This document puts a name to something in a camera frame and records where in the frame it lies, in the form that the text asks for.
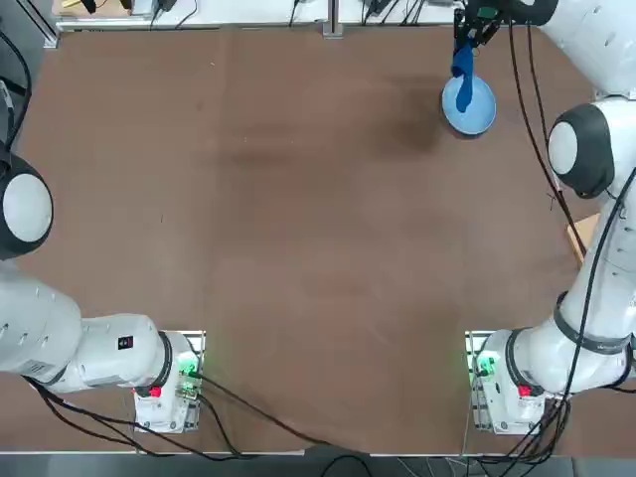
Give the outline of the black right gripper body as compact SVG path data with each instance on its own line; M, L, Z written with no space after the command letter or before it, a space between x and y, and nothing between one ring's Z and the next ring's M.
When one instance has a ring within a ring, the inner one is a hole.
M468 25L500 24L502 7L497 0L468 0L464 6L464 21Z

